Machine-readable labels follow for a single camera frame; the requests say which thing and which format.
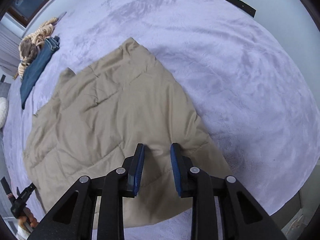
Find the beige fabric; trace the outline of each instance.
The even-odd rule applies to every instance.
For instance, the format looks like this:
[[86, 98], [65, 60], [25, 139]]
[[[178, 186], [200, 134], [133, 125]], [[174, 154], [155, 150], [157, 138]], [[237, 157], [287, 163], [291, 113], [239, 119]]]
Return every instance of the beige fabric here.
[[124, 199], [125, 227], [154, 224], [192, 206], [175, 190], [171, 143], [209, 174], [231, 174], [182, 87], [132, 38], [77, 75], [65, 70], [32, 125], [24, 163], [46, 211], [80, 176], [120, 167], [137, 143], [150, 150], [138, 196]]

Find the tan rope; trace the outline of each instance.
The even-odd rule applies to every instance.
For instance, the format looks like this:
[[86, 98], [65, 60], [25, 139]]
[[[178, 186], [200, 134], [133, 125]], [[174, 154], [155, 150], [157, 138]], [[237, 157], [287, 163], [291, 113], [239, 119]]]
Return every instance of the tan rope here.
[[[44, 41], [46, 38], [49, 38], [54, 31], [54, 24], [58, 21], [57, 17], [51, 18], [49, 21], [42, 23], [39, 28], [31, 34], [25, 36], [19, 44], [19, 53], [20, 53], [20, 64], [18, 66], [18, 75], [22, 78], [25, 69], [31, 64], [31, 62], [36, 57], [36, 50], [32, 47], [34, 44], [39, 49], [42, 49], [44, 45]], [[22, 46], [28, 44], [27, 49], [22, 49]]]

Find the denim jeans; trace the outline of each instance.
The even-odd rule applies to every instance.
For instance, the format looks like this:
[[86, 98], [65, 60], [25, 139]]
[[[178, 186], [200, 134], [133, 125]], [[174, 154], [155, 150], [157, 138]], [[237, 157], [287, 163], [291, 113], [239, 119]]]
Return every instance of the denim jeans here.
[[24, 109], [33, 86], [50, 61], [53, 53], [59, 49], [59, 44], [60, 38], [58, 36], [45, 39], [43, 49], [39, 52], [35, 60], [25, 69], [20, 87], [22, 109]]

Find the white pillow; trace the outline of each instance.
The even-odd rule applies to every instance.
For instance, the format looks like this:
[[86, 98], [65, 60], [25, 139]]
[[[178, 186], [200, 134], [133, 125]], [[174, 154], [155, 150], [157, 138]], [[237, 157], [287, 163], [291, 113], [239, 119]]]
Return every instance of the white pillow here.
[[0, 128], [4, 126], [7, 118], [9, 102], [6, 98], [0, 98]]

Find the metal screw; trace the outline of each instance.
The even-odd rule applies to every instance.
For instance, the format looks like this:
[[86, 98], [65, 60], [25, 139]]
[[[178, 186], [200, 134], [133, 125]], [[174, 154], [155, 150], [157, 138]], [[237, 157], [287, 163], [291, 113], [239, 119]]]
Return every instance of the metal screw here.
[[192, 173], [199, 173], [199, 168], [197, 168], [197, 167], [191, 167], [190, 168], [190, 171], [192, 172]]
[[118, 174], [124, 174], [125, 173], [125, 168], [118, 168], [118, 169], [116, 169], [116, 173], [118, 173]]
[[86, 182], [88, 182], [88, 180], [89, 180], [88, 176], [82, 176], [82, 177], [79, 179], [79, 181], [80, 181], [81, 183], [86, 183]]
[[229, 183], [235, 183], [236, 182], [236, 178], [234, 176], [228, 176], [227, 177], [227, 182]]

